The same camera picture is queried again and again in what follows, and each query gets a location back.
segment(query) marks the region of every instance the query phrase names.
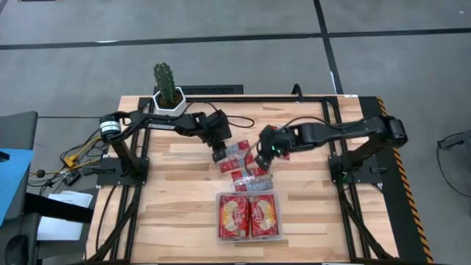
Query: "wooden tabletop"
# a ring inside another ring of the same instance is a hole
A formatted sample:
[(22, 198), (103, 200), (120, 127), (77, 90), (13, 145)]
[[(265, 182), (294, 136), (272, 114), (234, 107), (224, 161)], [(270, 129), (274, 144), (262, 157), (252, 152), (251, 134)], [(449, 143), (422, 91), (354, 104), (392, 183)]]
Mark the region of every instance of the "wooden tabletop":
[[(139, 96), (123, 96), (119, 110), (135, 110), (138, 99)], [(266, 124), (283, 125), (298, 116), (323, 119), (318, 102), (214, 104), (227, 115), (248, 116), (256, 121), (251, 129), (231, 127), (233, 137), (228, 144), (244, 139), (255, 143)], [(358, 98), (339, 96), (339, 106), (343, 121), (363, 117)], [(188, 110), (197, 111), (213, 112), (211, 107), (200, 103)], [(231, 122), (246, 121), (232, 119)], [(365, 140), (349, 140), (348, 147), (355, 149)], [(230, 175), (220, 173), (212, 163), (211, 149), (198, 138), (153, 130), (148, 154), (151, 166), (142, 190), (131, 262), (348, 261), (337, 191), (327, 166), (329, 154), (326, 144), (310, 152), (291, 154), (290, 161), (273, 161), (271, 170), (280, 198), (283, 240), (220, 244), (216, 241), (215, 198), (219, 192), (230, 191)], [(359, 184), (357, 188), (365, 225), (387, 252), (397, 256), (382, 193), (370, 184)], [(95, 253), (97, 227), (110, 190), (111, 187), (104, 187), (98, 194), (87, 242), (89, 257)], [(120, 196), (121, 187), (118, 187), (105, 214), (100, 245), (115, 226)], [(358, 231), (353, 223), (352, 228), (357, 255), (361, 255)], [(124, 255), (126, 236), (127, 227), (121, 236), (118, 257)]]

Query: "snack package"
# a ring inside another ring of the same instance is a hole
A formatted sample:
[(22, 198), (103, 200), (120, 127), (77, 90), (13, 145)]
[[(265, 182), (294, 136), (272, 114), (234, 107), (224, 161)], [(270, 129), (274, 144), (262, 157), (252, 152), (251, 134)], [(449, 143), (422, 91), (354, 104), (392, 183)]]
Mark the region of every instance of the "snack package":
[(213, 161), (219, 162), (225, 158), (242, 158), (245, 153), (250, 149), (249, 140), (243, 140), (233, 145), (226, 147), (226, 149), (214, 152)]
[(249, 207), (254, 239), (280, 235), (273, 194), (249, 196)]
[(273, 188), (272, 174), (259, 167), (230, 173), (234, 191), (264, 191)]
[(219, 200), (219, 238), (249, 238), (249, 206), (247, 196), (221, 196)]
[(249, 154), (246, 157), (243, 158), (233, 158), (221, 163), (218, 163), (219, 169), (221, 169), (221, 173), (231, 171), (233, 169), (238, 169), (239, 167), (244, 166), (245, 164), (250, 164), (252, 163), (253, 160), (253, 155)]

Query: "black metal frame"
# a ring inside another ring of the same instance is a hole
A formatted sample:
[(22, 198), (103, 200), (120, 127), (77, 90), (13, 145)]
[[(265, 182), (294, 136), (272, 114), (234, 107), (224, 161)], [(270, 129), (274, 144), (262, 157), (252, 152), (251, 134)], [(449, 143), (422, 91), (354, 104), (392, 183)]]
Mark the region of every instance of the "black metal frame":
[[(188, 96), (186, 100), (187, 102), (201, 102), (201, 101), (206, 101), (206, 102), (319, 102), (322, 104), (324, 120), (326, 122), (331, 122), (329, 111), (328, 111), (329, 105), (331, 105), (331, 107), (333, 108), (336, 123), (341, 123), (341, 114), (340, 114), (337, 96), (304, 96), (298, 84), (294, 86), (292, 94), (294, 94), (295, 96), (234, 96), (234, 97), (207, 96), (207, 97), (197, 97), (197, 98), (196, 97), (192, 98), (191, 96)], [(142, 106), (145, 104), (148, 104), (150, 99), (151, 98), (148, 98), (148, 97), (141, 97), (139, 99), (138, 107), (142, 109)], [(151, 101), (149, 110), (153, 111), (153, 109), (154, 109), (154, 105), (153, 105), (153, 102)], [(142, 144), (142, 150), (141, 150), (141, 158), (146, 158), (147, 150), (149, 148), (149, 136), (150, 136), (149, 129), (145, 129), (144, 142)], [(132, 136), (132, 143), (130, 147), (131, 152), (135, 152), (135, 149), (137, 147), (137, 139), (138, 139), (138, 132), (135, 132), (135, 134)], [(340, 144), (341, 144), (342, 152), (346, 152), (347, 151), (346, 141), (340, 141)], [(333, 142), (330, 142), (329, 147), (330, 147), (330, 156), (331, 157), (337, 156), (338, 152), (336, 150), (335, 144)], [(350, 262), (363, 262), (365, 264), (366, 263), (378, 264), (378, 262), (382, 262), (383, 260), (371, 259), (371, 254), (369, 252), (370, 248), (372, 248), (375, 251), (376, 255), (380, 253), (379, 255), (380, 258), (392, 258), (387, 253), (381, 252), (383, 251), (383, 249), (380, 247), (380, 245), (376, 242), (376, 240), (371, 235), (371, 233), (364, 226), (363, 217), (361, 215), (361, 207), (360, 207), (360, 202), (358, 198), (358, 192), (355, 186), (355, 182), (351, 182), (348, 184), (349, 190), (350, 190), (350, 196), (352, 199), (352, 204), (350, 204), (345, 195), (342, 181), (336, 181), (336, 180), (341, 180), (341, 176), (333, 174), (332, 178), (333, 178), (333, 182), (336, 183), (336, 187), (337, 187), (337, 191), (339, 195), (339, 203), (341, 206), (341, 215), (342, 215), (342, 221), (344, 225), (344, 232), (346, 236), (347, 249), (349, 252)], [(129, 193), (129, 186), (125, 185), (123, 188), (116, 221), (117, 221), (117, 225), (119, 225), (121, 229), (128, 219), (130, 220), (130, 225), (129, 225), (129, 230), (127, 234), (127, 243), (124, 250), (124, 260), (116, 259), (117, 252), (118, 252), (118, 245), (119, 245), (119, 235), (121, 234), (121, 233), (118, 233), (117, 235), (114, 235), (115, 239), (113, 242), (111, 255), (110, 255), (111, 261), (118, 261), (118, 262), (124, 262), (124, 263), (130, 261), (131, 253), (132, 253), (132, 244), (134, 242), (135, 226), (136, 226), (136, 220), (137, 220), (137, 214), (138, 214), (137, 209), (138, 209), (139, 199), (141, 195), (141, 189), (142, 189), (142, 185), (137, 185), (135, 187), (135, 193), (130, 203), (133, 207), (132, 213), (130, 215), (129, 214), (126, 215), (126, 213), (128, 213), (131, 207), (131, 206), (128, 206), (126, 210), (126, 201), (127, 201), (127, 196)], [(360, 231), (363, 258), (358, 258), (356, 255), (350, 219), (354, 221), (355, 225), (358, 227), (358, 230)], [(96, 260), (96, 261), (92, 261), (91, 264), (94, 264), (95, 262), (104, 262), (104, 261), (102, 261), (102, 259)]]

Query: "yellow black caution stripe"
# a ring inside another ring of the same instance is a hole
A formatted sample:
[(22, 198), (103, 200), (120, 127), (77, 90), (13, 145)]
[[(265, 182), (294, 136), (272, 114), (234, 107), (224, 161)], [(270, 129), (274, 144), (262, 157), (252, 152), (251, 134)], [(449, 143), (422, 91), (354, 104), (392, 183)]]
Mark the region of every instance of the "yellow black caution stripe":
[[(383, 115), (387, 116), (388, 113), (386, 112), (386, 107), (384, 106), (384, 102), (379, 97), (378, 97), (378, 103), (380, 105), (380, 109), (381, 109), (381, 112), (383, 113)], [(423, 228), (422, 223), (421, 223), (420, 218), (419, 218), (419, 212), (417, 210), (417, 206), (415, 204), (414, 197), (412, 196), (411, 187), (410, 187), (409, 181), (407, 180), (407, 177), (406, 177), (406, 171), (404, 169), (403, 161), (400, 158), (399, 149), (393, 148), (393, 151), (394, 151), (394, 156), (396, 157), (396, 163), (397, 163), (397, 167), (399, 169), (400, 178), (403, 181), (404, 189), (406, 190), (406, 195), (407, 195), (408, 200), (409, 200), (409, 205), (411, 206), (411, 212), (412, 212), (412, 215), (414, 215), (414, 221), (415, 221), (415, 224), (417, 226), (417, 231), (419, 232), (420, 241), (422, 242), (422, 245), (423, 245), (423, 248), (424, 248), (424, 253), (425, 253), (425, 256), (427, 257), (427, 262), (429, 264), (432, 264), (433, 263), (432, 253), (430, 251), (430, 247), (428, 246), (427, 238), (425, 237), (424, 228)]]

